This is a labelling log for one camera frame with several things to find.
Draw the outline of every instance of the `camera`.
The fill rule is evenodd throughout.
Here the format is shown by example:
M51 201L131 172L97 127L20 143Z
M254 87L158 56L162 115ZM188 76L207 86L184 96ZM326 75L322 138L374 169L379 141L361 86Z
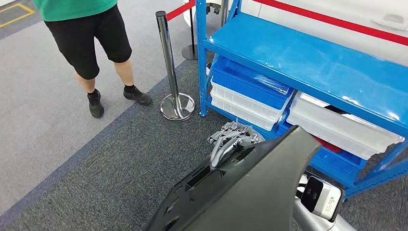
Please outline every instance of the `camera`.
M334 221L343 195L343 190L311 176L302 193L301 203L309 212L329 221Z

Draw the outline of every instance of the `stanchion base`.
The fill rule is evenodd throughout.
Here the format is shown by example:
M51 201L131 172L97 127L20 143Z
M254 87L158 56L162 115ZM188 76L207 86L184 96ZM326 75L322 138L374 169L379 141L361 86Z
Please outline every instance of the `stanchion base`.
M194 53L192 52L192 45L183 48L181 55L188 60L197 60L197 45L194 45Z
M167 95L161 105L160 111L162 112L163 116L171 121L184 121L191 117L192 112L194 111L195 105L194 100L186 94L179 93L180 98L180 113L177 112L175 109L176 106L173 103L172 95Z

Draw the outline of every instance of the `red item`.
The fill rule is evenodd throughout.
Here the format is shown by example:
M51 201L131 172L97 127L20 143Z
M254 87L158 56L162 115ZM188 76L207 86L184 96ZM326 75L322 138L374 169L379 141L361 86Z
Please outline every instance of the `red item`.
M186 10L189 10L191 7L195 6L195 0L191 0L186 4L176 8L175 10L166 14L167 21L172 20L173 18L179 16L180 14L184 13Z
M254 1L257 1L262 4L266 4L266 5L269 5L269 6L284 10L284 11L295 13L301 16L312 18L312 19L315 19L321 22L325 22L325 23L339 26L342 28L346 28L349 30L354 30L354 31L357 31L357 32L360 32L366 35L371 35L377 38L381 38L384 40L388 40L391 42L396 42L396 43L408 46L408 38L401 36L401 35L396 35L396 34L382 31L382 30L377 30L377 29L374 29L368 26L362 26L362 25L351 23L351 22L341 20L338 18L333 18L333 17L327 16L324 14L309 11L309 10L306 10L300 7L296 7L296 6L292 6L292 5L289 5L289 4L280 2L280 1L276 1L276 0L254 0Z
M316 137L316 136L313 136L313 137L314 137L317 141L319 141L320 144L321 144L323 147L329 149L330 151L332 151L332 152L334 152L334 153L339 153L339 152L342 151L341 148L339 148L339 147L337 147L337 146L334 146L333 144L331 144L331 143L329 143L329 142L327 142L327 141L324 141L324 140L320 139L319 137Z

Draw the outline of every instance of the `person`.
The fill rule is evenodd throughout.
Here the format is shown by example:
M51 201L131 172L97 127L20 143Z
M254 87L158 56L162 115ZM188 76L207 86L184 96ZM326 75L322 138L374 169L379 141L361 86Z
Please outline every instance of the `person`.
M75 69L74 75L88 93L89 110L101 117L104 108L101 94L95 89L99 73L94 38L98 39L108 59L124 83L123 95L142 105L152 99L139 91L133 82L129 44L117 0L33 0L45 24L51 31L59 51Z

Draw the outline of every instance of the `blue plastic bin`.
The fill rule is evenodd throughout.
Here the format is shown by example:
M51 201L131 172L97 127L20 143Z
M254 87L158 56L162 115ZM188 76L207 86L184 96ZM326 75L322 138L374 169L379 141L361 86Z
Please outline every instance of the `blue plastic bin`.
M276 135L282 136L290 127L291 125L287 122L280 123ZM334 153L322 147L312 158L310 165L319 171L331 173L327 175L350 187L366 165L366 160L344 150Z
M268 106L282 109L293 88L219 56L212 65L213 82Z

